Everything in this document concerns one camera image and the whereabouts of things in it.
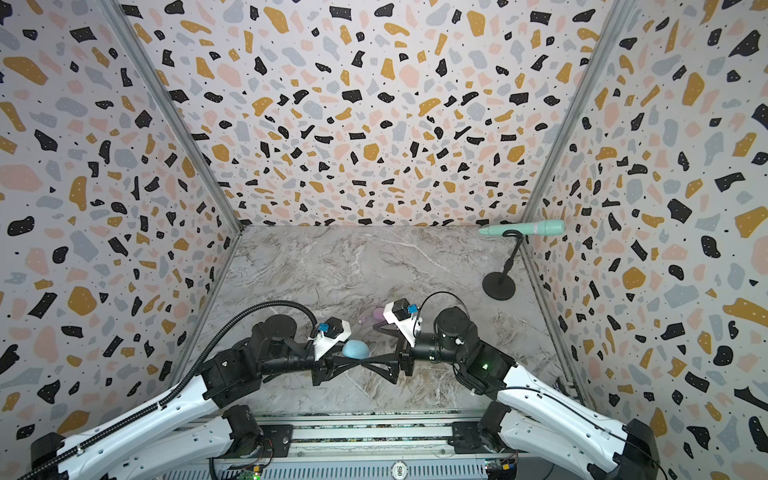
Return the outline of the blue earbud charging case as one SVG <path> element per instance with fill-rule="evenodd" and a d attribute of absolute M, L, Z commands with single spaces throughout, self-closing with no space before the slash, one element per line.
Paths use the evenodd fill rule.
<path fill-rule="evenodd" d="M 370 357 L 369 346 L 360 340 L 348 340 L 342 347 L 344 357 L 354 360 L 364 360 Z"/>

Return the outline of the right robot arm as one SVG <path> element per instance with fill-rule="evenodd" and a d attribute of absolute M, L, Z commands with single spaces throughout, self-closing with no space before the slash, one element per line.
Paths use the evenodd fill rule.
<path fill-rule="evenodd" d="M 442 310 L 422 329 L 418 308 L 405 299 L 387 304 L 377 329 L 398 338 L 396 369 L 411 374 L 418 361 L 445 363 L 456 380 L 490 399 L 477 431 L 496 452 L 524 451 L 582 479 L 656 479 L 662 475 L 649 425 L 599 414 L 537 378 L 520 362 L 483 341 L 459 307 Z"/>

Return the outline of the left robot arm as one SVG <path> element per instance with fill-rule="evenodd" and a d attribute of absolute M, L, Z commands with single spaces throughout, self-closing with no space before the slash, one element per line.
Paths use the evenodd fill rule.
<path fill-rule="evenodd" d="M 240 399 L 280 375 L 307 372 L 319 386 L 367 367 L 348 322 L 330 318 L 295 339 L 293 318 L 274 315 L 216 355 L 204 352 L 169 391 L 84 433 L 50 433 L 31 447 L 29 479 L 151 479 L 203 457 L 242 456 L 267 447 Z"/>

